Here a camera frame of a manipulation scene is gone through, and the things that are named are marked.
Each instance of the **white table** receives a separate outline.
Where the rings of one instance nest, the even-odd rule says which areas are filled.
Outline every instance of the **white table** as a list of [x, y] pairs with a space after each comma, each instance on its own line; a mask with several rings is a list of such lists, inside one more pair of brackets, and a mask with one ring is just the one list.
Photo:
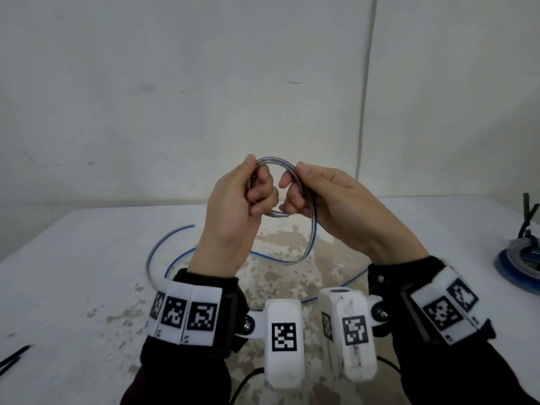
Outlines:
[[[524, 389], [540, 399], [535, 383], [540, 379], [540, 298], [507, 282], [492, 266], [497, 252], [516, 236], [521, 215], [486, 197], [383, 202], [432, 254], [469, 282], [494, 322], [498, 338], [493, 345]], [[166, 232], [197, 225], [171, 238], [156, 254], [153, 272], [163, 273], [172, 259], [197, 243], [204, 211], [204, 205], [74, 211], [2, 262], [0, 358], [36, 344], [0, 377], [2, 403], [118, 403], [140, 365], [142, 328], [154, 297], [144, 275], [147, 253]], [[265, 219], [255, 248], [282, 257], [296, 255], [308, 226], [299, 219]], [[538, 226], [533, 229], [540, 232]], [[339, 283], [367, 263], [361, 255], [347, 255], [326, 233], [318, 245], [318, 254], [293, 271], [267, 270], [267, 282], [259, 288], [257, 262], [248, 259], [239, 274], [246, 294], [256, 301], [281, 296], [288, 287], [302, 297], [321, 285]], [[355, 258], [359, 263], [352, 267]], [[276, 285], [280, 273], [288, 277]], [[304, 286], [295, 287], [296, 280]]]

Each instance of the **left hand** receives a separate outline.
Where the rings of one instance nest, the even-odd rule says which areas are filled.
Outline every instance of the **left hand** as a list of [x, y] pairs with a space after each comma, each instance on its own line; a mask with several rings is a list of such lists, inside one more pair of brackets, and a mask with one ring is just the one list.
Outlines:
[[242, 164], [215, 184], [208, 199], [204, 230], [187, 271], [234, 277], [246, 261], [262, 215], [279, 201], [278, 189], [266, 165], [257, 171], [258, 184], [245, 193], [256, 162], [255, 156], [248, 155]]

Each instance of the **white wall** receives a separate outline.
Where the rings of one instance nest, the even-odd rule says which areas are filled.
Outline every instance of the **white wall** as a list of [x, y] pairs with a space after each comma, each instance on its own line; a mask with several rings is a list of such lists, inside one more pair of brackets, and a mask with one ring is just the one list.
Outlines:
[[0, 0], [0, 203], [200, 201], [249, 152], [354, 173], [371, 2]]
[[540, 201], [540, 0], [379, 0], [359, 177]]

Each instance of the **black sleeve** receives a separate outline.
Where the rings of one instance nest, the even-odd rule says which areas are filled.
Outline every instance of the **black sleeve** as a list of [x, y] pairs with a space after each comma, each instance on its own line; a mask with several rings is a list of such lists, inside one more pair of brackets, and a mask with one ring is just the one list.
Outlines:
[[[401, 383], [411, 403], [537, 404], [523, 391], [514, 372], [488, 342], [495, 337], [489, 321], [476, 334], [452, 346], [442, 341], [425, 342], [402, 298], [403, 286], [428, 284], [444, 266], [441, 260], [428, 257], [369, 269], [370, 294], [383, 297], [388, 330], [400, 362]], [[424, 326], [431, 328], [432, 335], [436, 334], [427, 320]]]
[[[239, 296], [237, 319], [243, 320], [249, 310], [245, 295], [238, 287], [237, 278], [209, 277], [188, 273], [183, 269], [174, 280], [199, 286], [221, 287], [224, 293], [236, 292]], [[245, 341], [235, 336], [233, 351], [238, 352]], [[203, 350], [196, 348], [198, 347], [175, 345], [147, 337], [140, 355], [142, 366], [120, 404], [228, 404], [231, 397], [231, 377], [225, 360], [208, 358]]]

